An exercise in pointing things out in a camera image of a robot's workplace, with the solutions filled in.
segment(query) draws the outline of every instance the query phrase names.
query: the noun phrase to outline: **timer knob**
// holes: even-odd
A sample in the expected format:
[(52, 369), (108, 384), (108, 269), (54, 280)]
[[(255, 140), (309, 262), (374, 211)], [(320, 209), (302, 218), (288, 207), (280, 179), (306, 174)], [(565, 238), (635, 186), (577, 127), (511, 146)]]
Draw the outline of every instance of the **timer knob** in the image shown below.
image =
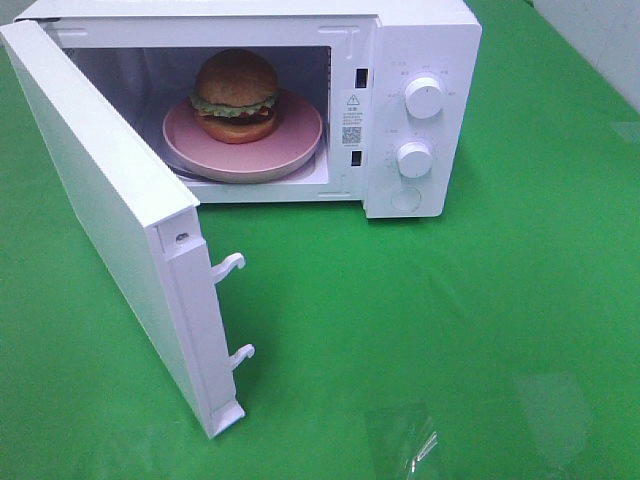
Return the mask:
[(404, 101), (411, 116), (418, 119), (433, 117), (442, 110), (444, 88), (437, 78), (416, 78), (407, 85)]
[(418, 178), (429, 173), (433, 164), (431, 148), (422, 142), (405, 143), (396, 154), (398, 170), (407, 178)]

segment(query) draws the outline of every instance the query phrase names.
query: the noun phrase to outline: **open door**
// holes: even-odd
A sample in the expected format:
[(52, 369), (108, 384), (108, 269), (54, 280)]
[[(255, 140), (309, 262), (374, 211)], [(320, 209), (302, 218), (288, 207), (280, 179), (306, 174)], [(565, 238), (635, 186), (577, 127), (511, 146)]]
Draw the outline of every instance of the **open door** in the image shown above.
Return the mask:
[(47, 148), (87, 235), (202, 423), (216, 435), (244, 416), (197, 199), (33, 21), (0, 28)]

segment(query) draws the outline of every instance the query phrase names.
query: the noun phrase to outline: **white wall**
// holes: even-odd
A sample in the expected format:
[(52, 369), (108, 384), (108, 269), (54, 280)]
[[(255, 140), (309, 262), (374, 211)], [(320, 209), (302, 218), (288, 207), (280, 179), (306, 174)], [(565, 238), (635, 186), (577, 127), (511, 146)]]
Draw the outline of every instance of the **white wall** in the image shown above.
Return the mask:
[(640, 113), (640, 0), (533, 0), (533, 3)]

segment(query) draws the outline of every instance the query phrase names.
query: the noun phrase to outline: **hamburger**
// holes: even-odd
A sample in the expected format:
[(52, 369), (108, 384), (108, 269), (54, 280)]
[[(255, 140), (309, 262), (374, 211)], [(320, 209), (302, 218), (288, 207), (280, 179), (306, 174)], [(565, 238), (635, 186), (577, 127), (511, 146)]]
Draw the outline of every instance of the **hamburger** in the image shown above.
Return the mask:
[(254, 142), (277, 127), (276, 71), (248, 50), (224, 50), (204, 62), (190, 100), (198, 124), (221, 142)]

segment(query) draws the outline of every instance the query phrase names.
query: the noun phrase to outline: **green tablecloth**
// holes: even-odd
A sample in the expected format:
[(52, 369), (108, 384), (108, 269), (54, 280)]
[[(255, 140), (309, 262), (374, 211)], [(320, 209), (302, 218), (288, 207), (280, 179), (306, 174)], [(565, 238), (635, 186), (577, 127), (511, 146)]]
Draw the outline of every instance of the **green tablecloth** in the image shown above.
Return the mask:
[(2, 53), (0, 478), (640, 478), (640, 145), (613, 128), (638, 116), (526, 2), (469, 3), (443, 216), (200, 208), (213, 260), (248, 262), (218, 286), (229, 347), (257, 349), (211, 441)]

